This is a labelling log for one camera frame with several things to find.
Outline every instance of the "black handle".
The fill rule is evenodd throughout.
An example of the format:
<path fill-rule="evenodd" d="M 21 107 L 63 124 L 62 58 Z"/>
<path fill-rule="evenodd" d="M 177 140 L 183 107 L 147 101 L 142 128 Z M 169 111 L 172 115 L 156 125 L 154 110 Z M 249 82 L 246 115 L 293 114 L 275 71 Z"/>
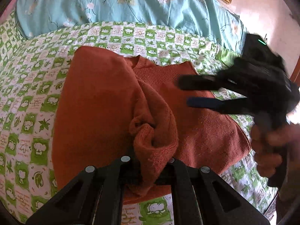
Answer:
<path fill-rule="evenodd" d="M 270 117 L 271 117 L 272 130 L 276 130 L 288 124 L 286 113 L 284 112 L 271 114 Z M 276 168 L 276 173 L 271 178 L 269 178 L 268 181 L 269 187 L 277 187 L 279 189 L 281 188 L 287 174 L 287 152 L 288 152 L 287 145 L 283 147 L 273 148 L 273 153 L 278 153 L 281 155 L 282 163 L 279 167 Z"/>
<path fill-rule="evenodd" d="M 280 189 L 287 174 L 287 146 L 274 148 L 274 153 L 280 154 L 283 161 L 281 165 L 276 168 L 276 173 L 271 178 L 269 178 L 268 186 L 278 187 Z"/>
<path fill-rule="evenodd" d="M 278 112 L 260 112 L 254 117 L 254 122 L 263 134 L 274 131 L 287 124 L 287 118 L 285 113 Z M 269 178 L 269 187 L 281 188 L 285 176 L 287 174 L 287 145 L 284 147 L 271 147 L 268 146 L 267 150 L 271 153 L 278 153 L 282 156 L 282 163 L 276 168 L 275 174 Z"/>

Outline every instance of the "orange towel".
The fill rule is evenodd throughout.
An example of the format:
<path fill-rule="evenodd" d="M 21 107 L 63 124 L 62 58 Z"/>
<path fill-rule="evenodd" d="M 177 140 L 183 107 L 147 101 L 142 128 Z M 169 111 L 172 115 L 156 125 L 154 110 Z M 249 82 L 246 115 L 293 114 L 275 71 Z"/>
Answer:
<path fill-rule="evenodd" d="M 250 151 L 244 132 L 227 115 L 186 106 L 180 74 L 196 74 L 191 63 L 157 67 L 142 57 L 80 47 L 61 93 L 54 126 L 52 161 L 59 189 L 88 165 L 102 167 L 133 145 L 143 182 L 126 188 L 124 203 L 170 193 L 154 186 L 171 157 L 191 167 L 221 173 Z"/>

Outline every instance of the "floral blanket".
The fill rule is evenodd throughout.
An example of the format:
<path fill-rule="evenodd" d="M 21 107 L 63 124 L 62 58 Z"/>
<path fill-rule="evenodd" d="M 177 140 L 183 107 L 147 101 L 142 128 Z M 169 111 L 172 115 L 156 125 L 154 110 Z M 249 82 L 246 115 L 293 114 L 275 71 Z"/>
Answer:
<path fill-rule="evenodd" d="M 222 47 L 181 29 L 98 22 L 24 40 L 11 13 L 0 25 L 0 200 L 23 223 L 57 192 L 51 159 L 53 123 L 74 52 L 82 45 L 142 55 L 161 66 L 191 61 L 201 74 L 230 65 L 219 56 Z M 214 94 L 220 99 L 239 97 L 227 90 Z M 232 118 L 249 136 L 252 118 Z M 221 176 L 261 212 L 276 194 L 258 175 L 253 153 Z M 173 224 L 171 195 L 124 206 L 122 223 Z"/>
<path fill-rule="evenodd" d="M 246 33 L 239 16 L 217 0 L 18 0 L 16 10 L 27 38 L 89 22 L 128 21 L 181 28 L 240 53 Z"/>

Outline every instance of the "printed bedsheet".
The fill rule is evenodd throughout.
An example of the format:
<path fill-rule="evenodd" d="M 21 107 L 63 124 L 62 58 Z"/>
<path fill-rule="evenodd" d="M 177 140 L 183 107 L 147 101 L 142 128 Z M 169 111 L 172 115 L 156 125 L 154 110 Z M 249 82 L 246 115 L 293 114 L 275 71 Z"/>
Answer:
<path fill-rule="evenodd" d="M 216 59 L 222 48 L 214 42 L 144 23 L 89 23 L 23 40 L 11 13 L 0 26 L 0 200 L 21 222 L 57 192 L 53 122 L 74 52 L 82 45 L 142 55 L 161 66 L 188 60 L 201 74 L 213 74 L 230 63 Z M 227 90 L 214 94 L 219 99 L 239 97 Z M 252 118 L 232 118 L 249 136 Z M 258 175 L 253 153 L 221 176 L 261 212 L 276 194 Z M 171 195 L 124 206 L 122 223 L 173 224 Z"/>

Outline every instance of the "green leaf print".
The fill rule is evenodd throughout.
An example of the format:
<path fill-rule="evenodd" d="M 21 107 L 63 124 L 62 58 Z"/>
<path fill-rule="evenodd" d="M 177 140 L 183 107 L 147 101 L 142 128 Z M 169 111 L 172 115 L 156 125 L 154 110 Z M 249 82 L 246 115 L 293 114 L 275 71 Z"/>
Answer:
<path fill-rule="evenodd" d="M 19 87 L 15 88 L 15 89 L 13 90 L 13 93 L 15 94 L 18 90 L 19 90 Z"/>
<path fill-rule="evenodd" d="M 247 184 L 244 185 L 244 188 L 242 188 L 242 192 L 244 193 L 245 196 L 247 196 L 248 191 L 249 191 L 250 189 L 251 189 L 251 188 L 250 188 L 250 184 L 248 184 L 248 182 L 247 182 Z"/>
<path fill-rule="evenodd" d="M 31 89 L 32 89 L 32 90 L 36 90 L 36 89 L 37 89 L 37 87 L 38 87 L 38 84 L 36 84 L 36 85 L 32 86 L 32 87 L 31 87 Z"/>
<path fill-rule="evenodd" d="M 47 130 L 49 130 L 49 125 L 50 125 L 50 123 L 48 123 L 48 121 L 49 121 L 50 119 L 48 119 L 47 121 L 44 119 L 44 120 L 42 120 L 42 121 L 39 121 L 39 123 L 40 123 L 40 131 L 42 131 L 43 129 L 47 129 Z"/>
<path fill-rule="evenodd" d="M 13 173 L 14 171 L 12 170 L 12 164 L 11 161 L 7 162 L 6 165 L 7 170 L 9 171 L 9 173 Z"/>
<path fill-rule="evenodd" d="M 20 121 L 20 116 L 19 116 L 19 117 L 15 118 L 15 121 L 14 121 L 13 126 L 14 126 L 14 127 L 17 127 L 17 126 L 19 125 L 20 122 L 21 122 L 21 121 Z"/>
<path fill-rule="evenodd" d="M 62 88 L 62 83 L 63 83 L 63 81 L 57 83 L 57 84 L 55 85 L 55 89 L 56 89 L 56 90 L 61 89 L 61 88 Z"/>
<path fill-rule="evenodd" d="M 36 172 L 32 177 L 32 179 L 34 180 L 34 182 L 38 188 L 44 186 L 44 180 L 43 180 L 42 173 L 43 172 Z"/>
<path fill-rule="evenodd" d="M 46 62 L 46 63 L 45 63 L 45 67 L 47 67 L 49 64 L 50 64 L 50 62 L 49 62 L 49 61 L 48 61 L 48 62 Z"/>

